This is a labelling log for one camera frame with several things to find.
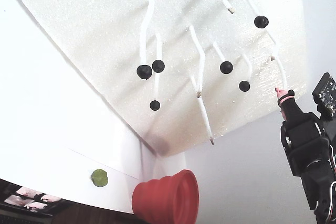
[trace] black rubber ball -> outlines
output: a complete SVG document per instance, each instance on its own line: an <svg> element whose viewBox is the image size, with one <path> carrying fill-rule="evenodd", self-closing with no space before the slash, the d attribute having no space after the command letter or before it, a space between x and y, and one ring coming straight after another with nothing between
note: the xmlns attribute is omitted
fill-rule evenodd
<svg viewBox="0 0 336 224"><path fill-rule="evenodd" d="M229 61L224 61L220 64L220 71L224 74L231 73L233 70L233 65Z"/></svg>
<svg viewBox="0 0 336 224"><path fill-rule="evenodd" d="M149 107L152 110L156 111L156 110L158 110L160 108L160 103L157 100L151 101L151 103L149 104Z"/></svg>
<svg viewBox="0 0 336 224"><path fill-rule="evenodd" d="M242 92L247 92L250 90L250 83L248 81L241 81L239 88L242 90Z"/></svg>
<svg viewBox="0 0 336 224"><path fill-rule="evenodd" d="M164 70L164 63L162 60L155 60L152 64L155 73L161 73Z"/></svg>
<svg viewBox="0 0 336 224"><path fill-rule="evenodd" d="M266 18L265 16L258 16L254 19L254 24L258 28L265 28L266 26L268 26L268 18Z"/></svg>
<svg viewBox="0 0 336 224"><path fill-rule="evenodd" d="M152 69L148 65L140 65L136 69L136 73L141 79L147 80L150 76L152 76Z"/></svg>

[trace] white foam board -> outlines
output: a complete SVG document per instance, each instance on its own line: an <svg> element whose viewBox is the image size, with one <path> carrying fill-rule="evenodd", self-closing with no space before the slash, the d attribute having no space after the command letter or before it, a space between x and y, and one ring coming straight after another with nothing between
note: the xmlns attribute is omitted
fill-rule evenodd
<svg viewBox="0 0 336 224"><path fill-rule="evenodd" d="M148 0L22 0L54 42L127 123L160 155L170 155L209 140L190 75L197 79L199 55L188 31L193 25L205 50L202 98L216 137L277 109L275 86L281 74L270 61L273 41L254 26L246 0L229 0L231 14L220 0L154 0L147 32L147 63L156 57L155 33L163 39L166 69L160 74L161 108L154 112L154 76L136 74L140 25ZM281 42L279 56L289 88L306 90L305 29L302 0L253 0L267 16L267 27ZM211 47L216 41L234 71L223 75ZM245 53L253 66L251 89Z"/></svg>

